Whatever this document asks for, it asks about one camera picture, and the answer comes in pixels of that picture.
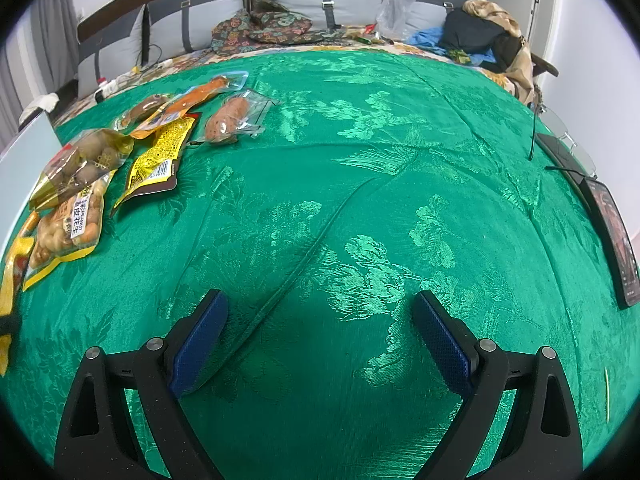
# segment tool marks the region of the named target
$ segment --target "eyeglasses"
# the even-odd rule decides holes
[[[569,129],[558,115],[545,105],[540,106],[540,120],[547,129],[569,150],[571,156],[584,170],[584,174],[597,178],[596,165],[589,153],[569,135]]]

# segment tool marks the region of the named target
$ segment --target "blue cloth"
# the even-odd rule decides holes
[[[433,52],[439,56],[446,56],[446,49],[438,46],[438,42],[442,37],[443,31],[444,29],[442,27],[431,27],[419,30],[414,33],[412,37],[406,40],[406,44],[416,46],[423,50],[428,50],[429,52]],[[489,48],[484,54],[469,54],[468,56],[469,59],[471,59],[471,64],[473,66],[478,66],[483,61],[495,63],[494,53],[491,48]]]

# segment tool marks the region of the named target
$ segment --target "plastic wrapper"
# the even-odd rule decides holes
[[[163,104],[169,102],[171,94],[153,94],[140,101],[131,110],[124,112],[113,122],[114,130],[124,130],[131,124],[144,121],[158,110]]]
[[[192,86],[158,108],[151,117],[133,130],[130,136],[135,139],[144,139],[158,128],[183,117],[190,108],[223,92],[241,90],[248,77],[248,72],[225,72],[218,74],[204,85]]]
[[[156,131],[154,145],[131,165],[125,190],[111,210],[134,196],[157,193],[175,188],[180,156],[200,114],[189,113]]]
[[[416,0],[382,0],[376,21],[378,32],[390,40],[405,40],[407,37],[406,17]]]
[[[230,144],[238,140],[238,134],[258,136],[264,130],[262,122],[269,108],[279,104],[280,101],[251,89],[231,95],[207,120],[204,136],[192,141],[192,144]]]
[[[4,259],[4,273],[2,274],[2,286],[0,286],[0,316],[8,316],[14,310],[15,300],[20,291],[22,277],[27,268],[29,254],[33,249],[34,238],[31,232],[38,225],[40,215],[31,211],[31,214],[18,231]],[[0,376],[4,377],[9,365],[9,346],[12,335],[0,335]]]
[[[95,249],[102,231],[104,193],[114,173],[103,175],[40,219],[22,290],[60,263],[83,258]]]
[[[355,26],[355,25],[343,25],[341,32],[348,40],[357,41],[363,44],[380,44],[384,45],[386,41],[381,40],[375,34],[376,25],[367,25],[367,27]]]
[[[55,207],[123,165],[134,139],[108,128],[84,130],[46,165],[29,199],[29,208]]]

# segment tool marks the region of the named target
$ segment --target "blue gripper pad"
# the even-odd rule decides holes
[[[191,390],[198,373],[222,332],[228,316],[228,301],[221,292],[209,303],[174,357],[174,373],[169,389],[178,399]]]
[[[471,376],[474,370],[472,370],[469,358],[423,292],[419,292],[415,296],[413,314],[415,325],[424,342],[427,343],[427,348],[442,378],[447,383],[447,387],[450,391],[466,399],[473,393]]]

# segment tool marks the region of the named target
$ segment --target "beige scarf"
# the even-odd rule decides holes
[[[487,0],[467,0],[462,9],[471,16],[497,23],[515,38],[520,38],[522,47],[504,75],[513,81],[518,100],[523,104],[529,104],[533,101],[534,95],[533,63],[529,43],[522,37],[518,22],[501,6]]]

